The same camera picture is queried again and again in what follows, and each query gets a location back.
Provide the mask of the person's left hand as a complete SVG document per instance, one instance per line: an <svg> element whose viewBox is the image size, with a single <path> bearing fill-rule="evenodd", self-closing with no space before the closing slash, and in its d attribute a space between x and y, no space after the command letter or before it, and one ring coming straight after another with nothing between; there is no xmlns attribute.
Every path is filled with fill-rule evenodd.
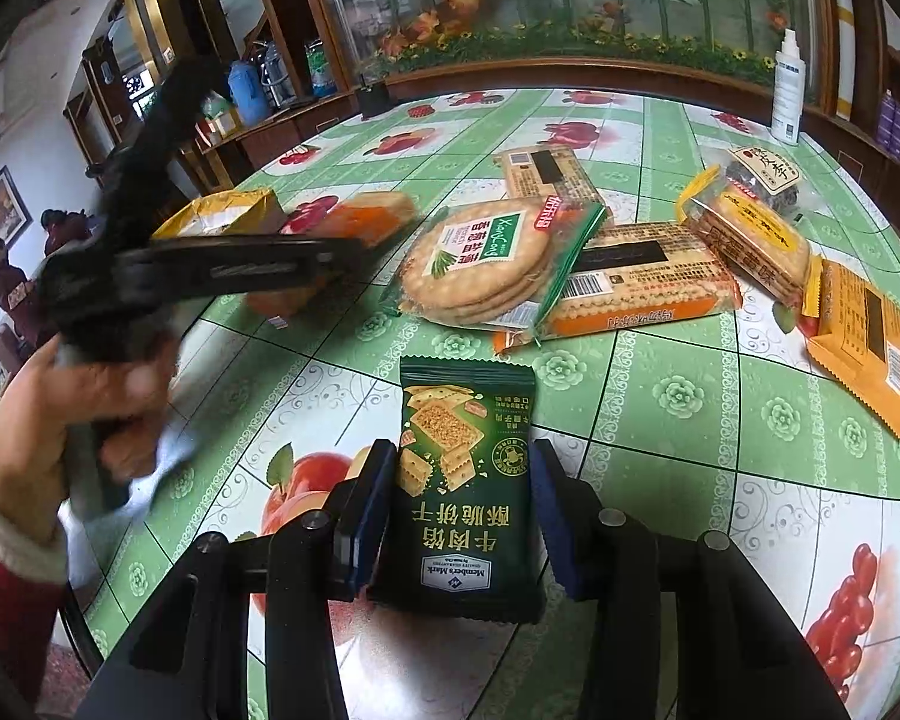
<svg viewBox="0 0 900 720"><path fill-rule="evenodd" d="M178 341L164 337L155 355L121 364L56 364L59 341L20 369L0 403L0 514L34 543L50 543L66 499L63 450L71 426L121 422L98 460L118 481L155 470L155 452L176 374Z"/></svg>

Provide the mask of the red sleeve forearm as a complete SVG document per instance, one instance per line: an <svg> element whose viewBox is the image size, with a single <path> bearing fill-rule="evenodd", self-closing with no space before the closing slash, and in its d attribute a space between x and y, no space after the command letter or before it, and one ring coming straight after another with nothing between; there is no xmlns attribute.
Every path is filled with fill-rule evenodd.
<svg viewBox="0 0 900 720"><path fill-rule="evenodd" d="M0 667L29 707L40 697L66 580L66 536L58 517L52 516L50 538L38 541L0 514Z"/></svg>

